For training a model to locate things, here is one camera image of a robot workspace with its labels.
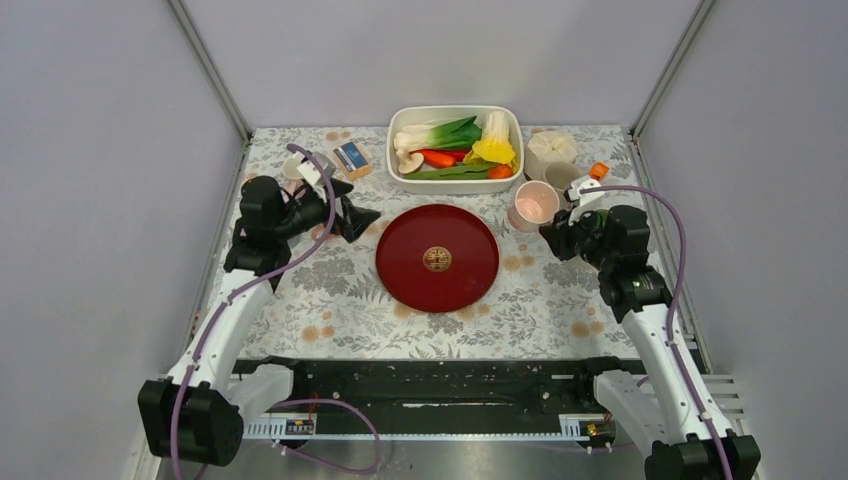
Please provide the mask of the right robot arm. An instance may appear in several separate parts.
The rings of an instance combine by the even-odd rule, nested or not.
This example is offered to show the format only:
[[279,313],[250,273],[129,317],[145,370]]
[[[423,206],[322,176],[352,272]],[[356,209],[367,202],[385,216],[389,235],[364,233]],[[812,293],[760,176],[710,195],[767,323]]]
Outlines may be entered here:
[[612,414],[642,454],[648,479],[753,478],[759,446],[734,430],[686,348],[672,293],[648,262],[646,213],[623,205],[573,220],[560,211],[539,232],[558,259],[580,258],[597,270],[602,299],[653,389],[647,395],[632,374],[609,368],[575,382],[577,405]]

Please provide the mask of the cream mug blue dragon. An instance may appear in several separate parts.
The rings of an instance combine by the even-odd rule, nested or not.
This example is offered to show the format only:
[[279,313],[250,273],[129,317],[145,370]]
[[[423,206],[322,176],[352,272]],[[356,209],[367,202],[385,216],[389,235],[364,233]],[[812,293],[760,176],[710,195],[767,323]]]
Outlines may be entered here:
[[579,180],[582,176],[580,169],[568,162],[552,162],[545,167],[543,181],[557,191],[560,210],[571,209],[565,192],[571,187],[573,181]]

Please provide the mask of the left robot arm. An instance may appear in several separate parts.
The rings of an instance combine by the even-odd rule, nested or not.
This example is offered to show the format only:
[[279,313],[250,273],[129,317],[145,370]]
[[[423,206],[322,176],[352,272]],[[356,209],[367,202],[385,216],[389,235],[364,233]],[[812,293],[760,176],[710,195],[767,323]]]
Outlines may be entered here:
[[159,380],[148,380],[138,406],[150,452],[200,464],[226,466],[246,426],[276,403],[296,411],[309,401],[310,385],[285,366],[260,366],[232,383],[248,330],[272,300],[285,270],[303,262],[290,241],[322,225],[352,243],[380,212],[355,206],[351,184],[333,179],[285,192],[269,176],[241,187],[240,216],[224,260],[217,307],[203,320],[186,352]]

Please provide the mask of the pink faceted mug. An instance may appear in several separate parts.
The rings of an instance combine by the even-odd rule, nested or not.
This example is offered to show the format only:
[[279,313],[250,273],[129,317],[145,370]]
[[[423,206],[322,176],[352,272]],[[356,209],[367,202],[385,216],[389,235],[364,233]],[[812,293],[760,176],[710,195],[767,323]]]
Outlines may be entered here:
[[283,162],[283,189],[295,198],[302,194],[302,187],[304,186],[303,175],[299,170],[304,160],[304,157],[293,154]]

